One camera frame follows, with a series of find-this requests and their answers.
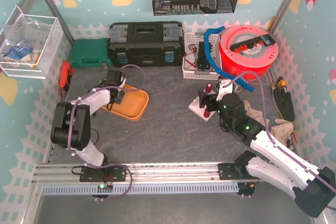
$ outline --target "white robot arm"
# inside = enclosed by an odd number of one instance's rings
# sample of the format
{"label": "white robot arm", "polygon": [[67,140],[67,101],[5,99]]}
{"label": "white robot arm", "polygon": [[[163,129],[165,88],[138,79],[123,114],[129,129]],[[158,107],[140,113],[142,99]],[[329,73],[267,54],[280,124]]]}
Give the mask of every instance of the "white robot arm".
{"label": "white robot arm", "polygon": [[97,88],[92,89],[91,93],[78,100],[71,102],[59,102],[56,105],[50,139],[53,143],[63,148],[67,148],[70,112],[73,105],[77,103],[74,127],[71,136],[72,155],[79,155],[87,164],[101,166],[106,157],[90,141],[90,116],[100,107],[110,105],[112,108],[115,99],[120,94],[120,89],[101,89],[106,86],[122,88],[126,82],[126,77],[122,72],[109,70],[107,78],[104,79]]}
{"label": "white robot arm", "polygon": [[317,218],[335,197],[335,193],[315,175],[335,188],[335,173],[327,167],[319,169],[283,146],[263,125],[246,115],[243,101],[236,93],[228,93],[228,89],[232,88],[225,87],[223,83],[227,83],[227,80],[222,80],[218,85],[217,97],[200,93],[200,104],[217,111],[224,131],[230,132],[272,162],[266,162],[246,151],[235,160],[235,169],[240,170],[238,174],[261,178],[278,187],[295,199],[302,211]]}

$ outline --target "blue tube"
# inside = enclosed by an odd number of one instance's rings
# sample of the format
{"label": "blue tube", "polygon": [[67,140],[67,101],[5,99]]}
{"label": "blue tube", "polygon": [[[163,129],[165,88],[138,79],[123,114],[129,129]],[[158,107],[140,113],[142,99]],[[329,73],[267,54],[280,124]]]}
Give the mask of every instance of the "blue tube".
{"label": "blue tube", "polygon": [[[220,28],[215,28],[215,29],[211,28],[211,29],[209,29],[208,31],[205,32],[205,34],[204,34],[205,57],[206,57],[207,61],[209,62],[209,64],[215,69],[216,73],[220,74],[221,76],[224,76],[225,78],[233,80],[235,77],[232,76],[231,74],[228,74],[228,73],[224,72],[220,67],[218,67],[216,65],[216,63],[214,62],[214,60],[212,59],[211,54],[210,54],[209,36],[211,34],[219,34],[224,29],[225,29],[225,27],[222,26]],[[236,83],[239,84],[240,86],[242,86],[244,89],[247,89],[250,92],[254,91],[254,88],[252,86],[250,86],[249,84],[247,84],[243,80],[243,78],[237,79]]]}

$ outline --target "orange tray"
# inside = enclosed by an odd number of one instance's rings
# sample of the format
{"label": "orange tray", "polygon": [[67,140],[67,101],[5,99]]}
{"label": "orange tray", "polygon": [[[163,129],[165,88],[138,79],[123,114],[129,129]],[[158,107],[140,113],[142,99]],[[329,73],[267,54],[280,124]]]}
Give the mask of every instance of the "orange tray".
{"label": "orange tray", "polygon": [[[124,85],[125,89],[136,89],[135,87]],[[145,112],[149,101],[148,94],[143,90],[134,92],[125,91],[125,95],[120,104],[114,104],[112,110],[109,111],[106,106],[102,108],[113,114],[119,115],[122,118],[126,118],[131,122],[140,120]]]}

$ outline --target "linear rail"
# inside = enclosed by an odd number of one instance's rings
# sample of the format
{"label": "linear rail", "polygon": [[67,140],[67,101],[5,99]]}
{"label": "linear rail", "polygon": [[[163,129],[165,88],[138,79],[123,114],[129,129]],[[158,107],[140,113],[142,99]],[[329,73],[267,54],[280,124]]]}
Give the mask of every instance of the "linear rail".
{"label": "linear rail", "polygon": [[[217,164],[211,163],[158,163],[158,164],[126,164],[136,184],[178,184],[178,183],[243,183],[250,179],[220,180]],[[74,175],[71,169],[78,164],[38,165],[32,178],[32,184],[40,185],[99,185],[101,182],[82,183],[79,175]],[[127,174],[125,182],[115,182],[116,185],[129,184]]]}

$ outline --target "black toolbox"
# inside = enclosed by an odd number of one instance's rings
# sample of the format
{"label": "black toolbox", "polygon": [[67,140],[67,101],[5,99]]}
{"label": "black toolbox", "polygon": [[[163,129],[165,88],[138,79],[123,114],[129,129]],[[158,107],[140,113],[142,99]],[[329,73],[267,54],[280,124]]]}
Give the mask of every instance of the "black toolbox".
{"label": "black toolbox", "polygon": [[179,22],[131,22],[110,26],[108,57],[115,67],[180,66],[184,52],[182,24]]}

